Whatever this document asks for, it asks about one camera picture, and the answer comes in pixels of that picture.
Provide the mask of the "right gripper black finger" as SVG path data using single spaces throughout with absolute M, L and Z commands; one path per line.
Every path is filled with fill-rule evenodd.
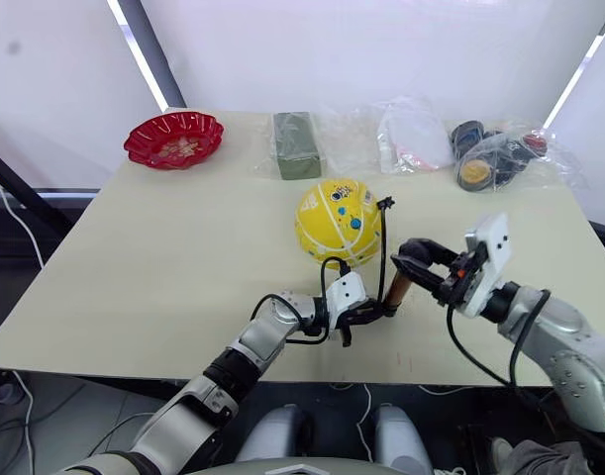
M 441 296 L 445 279 L 430 271 L 432 266 L 426 266 L 410 257 L 392 254 L 391 260 L 396 268 L 395 276 L 390 285 L 391 298 L 403 298 L 412 285 L 426 289 L 434 297 Z
M 398 254 L 413 258 L 426 266 L 450 266 L 458 257 L 456 252 L 428 238 L 408 239 L 400 245 Z

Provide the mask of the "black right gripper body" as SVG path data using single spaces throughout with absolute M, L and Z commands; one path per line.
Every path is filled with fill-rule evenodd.
M 479 243 L 474 250 L 460 253 L 448 265 L 449 276 L 433 293 L 437 302 L 441 306 L 458 306 L 463 303 L 464 295 L 487 260 L 488 251 L 485 243 Z

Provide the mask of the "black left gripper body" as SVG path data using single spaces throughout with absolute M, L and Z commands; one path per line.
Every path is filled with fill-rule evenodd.
M 353 309 L 346 310 L 338 317 L 338 331 L 342 339 L 342 347 L 349 347 L 352 344 L 351 327 L 358 326 L 357 316 L 367 313 L 365 306 L 370 299 L 356 305 Z

